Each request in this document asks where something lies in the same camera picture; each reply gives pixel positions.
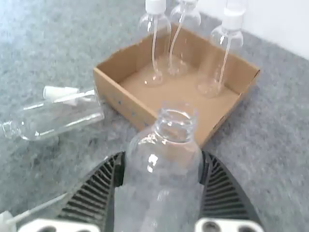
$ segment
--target white wall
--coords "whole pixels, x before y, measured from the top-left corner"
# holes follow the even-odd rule
[[[199,0],[201,12],[222,19],[226,0]],[[309,0],[248,0],[245,31],[309,59]]]

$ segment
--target gray carpet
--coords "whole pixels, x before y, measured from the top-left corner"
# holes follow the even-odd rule
[[[91,86],[92,67],[133,41],[143,6],[142,0],[1,1],[1,118],[40,100],[45,85]],[[203,17],[200,33],[217,24]],[[309,62],[244,37],[241,55],[262,72],[204,149],[231,170],[267,231],[302,232],[309,226]],[[105,156],[125,149],[136,132],[106,111],[116,127],[100,123],[42,143],[20,141],[14,152],[2,141],[0,212],[16,215],[65,192]]]

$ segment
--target clear plastic bottle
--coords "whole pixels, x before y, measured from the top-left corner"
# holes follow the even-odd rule
[[[103,119],[103,110],[92,89],[25,106],[11,114],[10,120],[0,122],[0,135],[37,141]]]
[[[178,36],[181,28],[196,32],[201,24],[201,15],[196,8],[197,0],[178,0],[178,2],[179,5],[170,13],[171,22],[178,25],[169,53],[169,72],[172,75],[186,74],[188,71],[187,61],[192,55],[186,38]],[[175,47],[178,48],[180,54],[174,54]]]
[[[225,71],[233,65],[229,57],[243,46],[241,27],[245,12],[244,0],[228,0],[224,8],[222,25],[211,32],[210,42],[220,49],[211,54],[214,68],[207,72],[207,76],[202,73],[198,82],[198,90],[208,98],[218,96],[223,90],[227,79]]]
[[[166,103],[154,125],[132,139],[115,195],[115,232],[181,231],[188,204],[200,202],[194,197],[202,165],[196,126],[193,107]]]
[[[166,0],[145,0],[146,14],[139,21],[139,39],[137,69],[149,62],[153,73],[147,75],[143,82],[147,86],[162,84],[163,76],[168,73],[168,53],[171,25],[165,15]]]

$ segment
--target cardboard box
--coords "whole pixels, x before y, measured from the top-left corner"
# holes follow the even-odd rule
[[[176,27],[172,28],[172,38]],[[151,56],[138,52],[141,47],[151,46],[152,36],[139,44],[121,49],[94,68],[94,79],[101,97],[129,120],[137,129],[152,125],[163,101],[185,101],[198,111],[196,141],[203,146],[226,120],[254,84],[258,68],[236,56],[228,57],[225,70],[226,83],[216,98],[205,98],[197,90],[201,73],[213,72],[217,59],[222,60],[224,51],[207,40],[184,29],[180,37],[185,44],[175,44],[174,54],[190,62],[192,70],[184,76],[167,78],[161,86],[147,87],[142,78],[152,71]],[[137,57],[144,56],[142,69],[137,68]]]

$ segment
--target white pump cap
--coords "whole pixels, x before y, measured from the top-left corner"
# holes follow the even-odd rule
[[[163,14],[166,10],[166,0],[145,0],[145,10],[152,15]]]
[[[56,99],[76,93],[79,93],[78,88],[45,86],[43,89],[43,98],[44,100],[55,101]],[[66,101],[65,103],[76,105],[75,100]]]
[[[232,11],[228,8],[224,9],[222,27],[227,30],[239,30],[242,27],[243,16],[246,10]]]

